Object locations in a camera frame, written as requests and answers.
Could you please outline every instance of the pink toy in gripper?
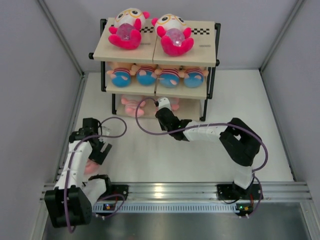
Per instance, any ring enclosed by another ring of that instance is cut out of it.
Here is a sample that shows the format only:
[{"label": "pink toy in gripper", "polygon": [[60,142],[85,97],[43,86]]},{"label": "pink toy in gripper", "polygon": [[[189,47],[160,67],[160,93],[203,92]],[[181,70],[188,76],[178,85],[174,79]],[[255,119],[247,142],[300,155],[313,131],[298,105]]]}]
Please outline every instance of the pink toy in gripper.
[{"label": "pink toy in gripper", "polygon": [[136,49],[142,39],[140,29],[150,16],[149,12],[137,8],[128,8],[114,19],[114,26],[109,27],[109,42],[123,49]]},{"label": "pink toy in gripper", "polygon": [[161,37],[163,51],[170,56],[180,56],[194,46],[191,38],[191,28],[185,21],[176,15],[166,14],[160,18],[152,19],[156,33]]}]

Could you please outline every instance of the transparent purple sphere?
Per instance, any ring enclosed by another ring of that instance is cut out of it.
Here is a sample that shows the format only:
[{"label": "transparent purple sphere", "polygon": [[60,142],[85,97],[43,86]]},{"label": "transparent purple sphere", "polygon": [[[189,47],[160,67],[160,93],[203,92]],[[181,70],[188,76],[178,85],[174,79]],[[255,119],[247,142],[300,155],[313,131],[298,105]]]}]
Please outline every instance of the transparent purple sphere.
[{"label": "transparent purple sphere", "polygon": [[185,40],[185,35],[177,28],[171,28],[165,33],[172,42],[173,45],[180,47],[182,42]]},{"label": "transparent purple sphere", "polygon": [[120,27],[117,29],[116,34],[122,39],[122,40],[130,40],[130,33],[131,31],[135,29],[134,26],[130,25],[129,23],[123,23],[120,25]]}]

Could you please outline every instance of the black wire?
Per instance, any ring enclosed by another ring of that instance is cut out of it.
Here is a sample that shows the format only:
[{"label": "black wire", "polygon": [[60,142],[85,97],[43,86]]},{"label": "black wire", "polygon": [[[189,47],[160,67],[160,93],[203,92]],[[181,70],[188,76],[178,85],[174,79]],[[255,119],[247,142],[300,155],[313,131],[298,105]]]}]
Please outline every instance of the black wire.
[{"label": "black wire", "polygon": [[98,129],[100,128],[100,130],[101,130],[101,135],[102,135],[102,124],[101,124],[101,122],[98,120],[98,123],[99,123],[99,125],[98,125]]},{"label": "black wire", "polygon": [[240,199],[237,199],[237,200],[234,200],[234,201],[231,201],[231,202],[226,202],[225,200],[222,200],[224,201],[225,204],[234,204],[236,202],[238,202]]}]

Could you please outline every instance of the black and white checkerboard pattern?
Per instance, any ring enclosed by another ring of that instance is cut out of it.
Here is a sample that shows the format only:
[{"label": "black and white checkerboard pattern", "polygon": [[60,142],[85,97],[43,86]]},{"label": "black and white checkerboard pattern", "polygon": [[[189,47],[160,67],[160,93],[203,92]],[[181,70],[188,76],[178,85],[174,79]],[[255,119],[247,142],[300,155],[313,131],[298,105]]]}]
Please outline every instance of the black and white checkerboard pattern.
[{"label": "black and white checkerboard pattern", "polygon": [[194,35],[209,35],[210,29],[209,28],[194,28],[191,30]]},{"label": "black and white checkerboard pattern", "polygon": [[154,32],[154,26],[145,26],[143,28],[141,28],[140,33],[153,33]]}]

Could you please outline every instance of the white table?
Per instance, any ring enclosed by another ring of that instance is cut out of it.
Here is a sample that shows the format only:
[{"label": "white table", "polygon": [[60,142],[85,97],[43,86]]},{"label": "white table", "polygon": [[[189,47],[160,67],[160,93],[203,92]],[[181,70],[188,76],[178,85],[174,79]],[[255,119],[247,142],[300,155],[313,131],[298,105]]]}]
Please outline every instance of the white table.
[{"label": "white table", "polygon": [[[83,118],[100,121],[111,117],[111,94],[101,92],[100,73],[90,73],[85,87],[76,129]],[[269,161],[256,173],[261,181],[293,181],[288,160],[258,70],[217,70],[213,99],[208,101],[206,123],[242,119],[268,148]],[[111,139],[113,145],[100,167],[113,182],[231,182],[235,163],[221,144],[182,142],[169,135],[142,132],[134,118],[123,117],[128,125],[125,136]],[[141,125],[160,132],[156,119],[140,119]],[[118,120],[106,122],[112,135],[124,127]],[[260,149],[253,167],[260,166],[265,154]]]}]

